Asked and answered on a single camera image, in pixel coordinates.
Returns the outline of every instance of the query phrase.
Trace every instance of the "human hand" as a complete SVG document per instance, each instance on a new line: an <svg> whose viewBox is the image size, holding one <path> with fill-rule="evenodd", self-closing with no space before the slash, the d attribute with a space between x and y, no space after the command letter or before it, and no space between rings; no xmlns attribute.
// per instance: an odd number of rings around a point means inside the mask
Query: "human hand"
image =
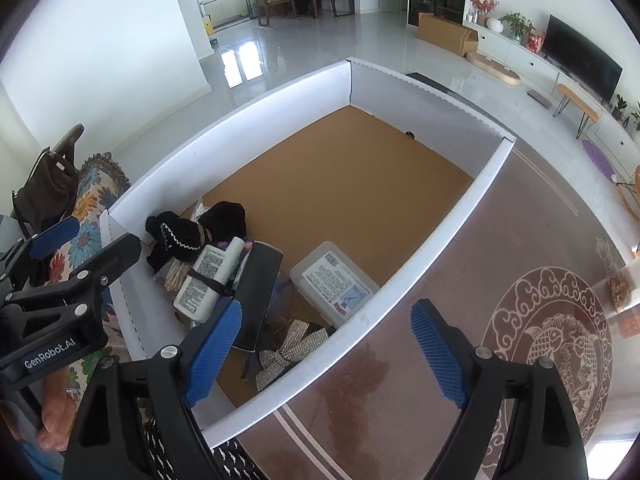
<svg viewBox="0 0 640 480"><path fill-rule="evenodd" d="M42 424L38 444L44 451L64 451L76 418L76 404L66 391L66 367L44 381Z"/></svg>

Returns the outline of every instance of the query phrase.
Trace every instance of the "television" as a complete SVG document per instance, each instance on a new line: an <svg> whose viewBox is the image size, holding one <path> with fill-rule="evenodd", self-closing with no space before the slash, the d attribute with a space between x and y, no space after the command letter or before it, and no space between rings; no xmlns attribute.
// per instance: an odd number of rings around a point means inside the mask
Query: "television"
<svg viewBox="0 0 640 480"><path fill-rule="evenodd" d="M542 54L587 85L604 101L611 101L622 67L600 47L555 16L549 18Z"/></svg>

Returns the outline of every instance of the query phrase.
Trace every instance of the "white cardboard box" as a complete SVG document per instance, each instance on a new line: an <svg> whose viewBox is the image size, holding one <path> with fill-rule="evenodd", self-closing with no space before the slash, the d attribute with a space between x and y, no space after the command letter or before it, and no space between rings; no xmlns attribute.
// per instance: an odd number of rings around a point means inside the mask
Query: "white cardboard box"
<svg viewBox="0 0 640 480"><path fill-rule="evenodd" d="M303 102L295 114L291 102ZM269 415L333 366L415 285L491 186L514 137L501 126L438 90L357 59L305 75L238 108L165 157L100 217L103 245L131 232L150 242L145 219L181 213L277 143L320 118L351 105L401 130L473 178L462 198L406 263L329 341L253 399L235 409L222 389L194 409L210 447ZM171 302L152 281L143 248L140 261L111 285L122 334L132 359L179 344L186 330Z"/></svg>

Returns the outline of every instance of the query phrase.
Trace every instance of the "wooden bench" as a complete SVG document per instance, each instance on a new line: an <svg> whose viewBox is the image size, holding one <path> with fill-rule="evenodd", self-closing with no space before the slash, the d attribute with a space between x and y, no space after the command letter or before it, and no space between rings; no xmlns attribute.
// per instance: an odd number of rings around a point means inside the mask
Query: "wooden bench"
<svg viewBox="0 0 640 480"><path fill-rule="evenodd" d="M558 108L556 108L554 117L560 115L569 104L569 102L575 104L578 108L580 108L580 111L582 112L582 119L580 120L580 126L578 127L578 135L577 137L575 137L576 139L579 139L585 127L587 126L589 119L593 121L594 124L597 124L600 120L600 117L593 108L591 108L587 103L580 99L576 95L576 93L567 86L560 83L556 85L556 90L558 90L562 94L562 101L560 101Z"/></svg>

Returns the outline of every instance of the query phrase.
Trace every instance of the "handbag strap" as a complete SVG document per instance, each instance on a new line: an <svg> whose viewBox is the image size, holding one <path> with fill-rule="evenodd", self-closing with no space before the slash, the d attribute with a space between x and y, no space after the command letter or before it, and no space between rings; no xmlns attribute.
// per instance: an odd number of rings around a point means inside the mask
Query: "handbag strap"
<svg viewBox="0 0 640 480"><path fill-rule="evenodd" d="M44 150L40 152L40 155L38 155L38 158L36 159L36 162L33 165L33 168L31 168L31 173L27 177L27 182L31 180L31 177L33 177L33 174L36 172L36 168L38 167L38 164L42 160L42 157L47 155L47 153L49 152L50 152L50 146L47 146Z"/></svg>
<svg viewBox="0 0 640 480"><path fill-rule="evenodd" d="M29 238L31 238L31 233L27 229L27 225L26 225L27 222L25 222L24 217L22 216L22 213L20 213L20 210L18 209L17 205L15 205L15 191L11 192L11 201L14 204L14 216L15 216L15 219L18 221L18 225L20 226L20 231L22 231L22 234L24 235L24 239L28 240Z"/></svg>

